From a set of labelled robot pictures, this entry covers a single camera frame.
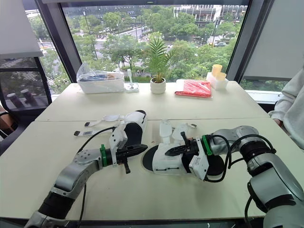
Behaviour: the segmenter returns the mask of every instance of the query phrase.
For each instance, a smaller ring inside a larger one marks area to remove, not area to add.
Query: white sleeve
[[[300,90],[304,86],[304,69],[302,68],[283,88],[282,98],[275,105],[275,110],[269,112],[272,119],[283,120],[286,112],[293,105]]]

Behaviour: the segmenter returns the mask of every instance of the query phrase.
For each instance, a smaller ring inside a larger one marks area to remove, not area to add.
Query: person
[[[269,115],[304,149],[304,66],[285,85],[282,94]]]

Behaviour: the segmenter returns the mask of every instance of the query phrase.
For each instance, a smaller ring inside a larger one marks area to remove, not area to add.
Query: window frame
[[[58,51],[64,67],[72,82],[76,82],[76,73],[82,62],[76,49],[70,29],[68,27],[63,7],[84,7],[84,6],[113,6],[113,5],[168,5],[202,4],[198,0],[163,0],[149,4],[145,0],[104,0],[104,1],[74,1],[62,2],[62,0],[35,0],[40,14],[50,33],[51,39]],[[227,68],[227,79],[235,80],[238,83],[243,78],[247,64],[251,58],[258,38],[261,34],[267,16],[274,0],[205,0],[203,5],[248,5],[244,22],[241,26],[237,43],[230,58]]]

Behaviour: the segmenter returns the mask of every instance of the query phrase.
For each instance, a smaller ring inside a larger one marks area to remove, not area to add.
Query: yellow cup
[[[218,73],[221,72],[222,67],[223,67],[223,66],[220,65],[220,64],[214,64],[214,65],[212,66],[212,75],[213,75],[214,77],[216,77],[216,76],[218,75]]]
[[[227,76],[227,75],[226,75],[225,73],[219,72],[218,75],[216,75],[215,78],[216,78],[218,81],[223,81],[223,80],[225,80],[226,76]]]

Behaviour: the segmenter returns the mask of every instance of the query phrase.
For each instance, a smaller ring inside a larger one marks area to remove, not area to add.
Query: building
[[[223,21],[228,13],[232,15],[232,22],[239,22],[246,10],[247,6],[238,5],[180,5],[174,7],[174,15],[178,16],[180,12],[191,14],[195,17],[195,23],[204,27],[216,19]]]

